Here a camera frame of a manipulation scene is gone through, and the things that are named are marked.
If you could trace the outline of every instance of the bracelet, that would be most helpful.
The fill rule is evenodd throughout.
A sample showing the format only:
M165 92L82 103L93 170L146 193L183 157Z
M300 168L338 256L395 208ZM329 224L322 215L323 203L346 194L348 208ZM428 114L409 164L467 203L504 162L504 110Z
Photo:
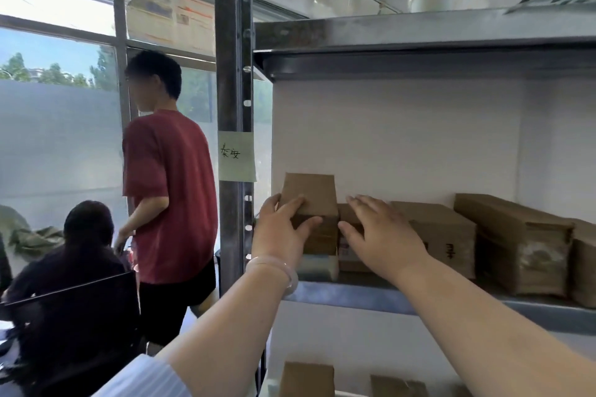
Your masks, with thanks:
M257 256L249 260L249 263L246 264L246 271L249 271L251 268L259 265L259 264L268 264L274 267L279 268L282 272L284 272L290 283L284 292L284 296L291 295L294 293L294 290L298 287L298 273L289 267L285 262L280 261L278 258L274 258L273 256Z

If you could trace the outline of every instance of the dark hair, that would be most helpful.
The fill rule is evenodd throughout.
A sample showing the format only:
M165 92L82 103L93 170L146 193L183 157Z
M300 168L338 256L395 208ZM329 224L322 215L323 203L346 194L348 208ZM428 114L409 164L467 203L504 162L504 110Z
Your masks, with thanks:
M166 87L168 95L178 100L182 90L182 69L177 62L153 50L144 50L133 57L124 71L127 77L158 76Z
M108 246L114 236L114 223L108 207L99 201L77 204L64 221L66 248Z

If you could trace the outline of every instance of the metal shelf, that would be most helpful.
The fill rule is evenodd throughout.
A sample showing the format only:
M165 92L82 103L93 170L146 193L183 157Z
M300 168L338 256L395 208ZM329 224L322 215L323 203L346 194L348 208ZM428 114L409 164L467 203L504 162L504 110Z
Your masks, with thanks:
M255 25L272 80L596 75L596 14L466 10Z
M513 297L490 282L479 283L495 298L538 326L558 333L596 336L596 310L555 297ZM340 273L339 282L301 281L287 301L416 315L398 289L372 274Z

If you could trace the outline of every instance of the person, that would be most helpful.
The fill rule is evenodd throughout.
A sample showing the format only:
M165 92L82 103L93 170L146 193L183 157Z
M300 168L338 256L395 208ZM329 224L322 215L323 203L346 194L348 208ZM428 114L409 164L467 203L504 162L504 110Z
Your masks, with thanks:
M133 236L143 333L151 354L180 332L187 308L198 316L215 299L213 248L218 207L209 146L197 123L181 114L180 65L142 51L126 75L141 112L124 132L123 194L135 207L120 229L122 253Z
M318 217L294 230L304 202L265 201L245 273L186 333L155 358L139 356L95 397L241 397L254 378L277 308ZM369 196L348 198L364 236L339 228L363 262L398 287L476 397L592 397L596 364L430 257L403 216Z
M6 303L126 272L110 246L114 223L99 201L77 204L64 221L64 244L27 264L3 295Z

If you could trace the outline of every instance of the black top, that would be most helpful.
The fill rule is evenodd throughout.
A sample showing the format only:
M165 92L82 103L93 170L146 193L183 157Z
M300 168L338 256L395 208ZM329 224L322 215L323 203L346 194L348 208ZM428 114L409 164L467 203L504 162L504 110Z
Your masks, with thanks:
M4 301L14 303L108 278L128 269L108 247L68 250L60 246L23 268L6 291Z

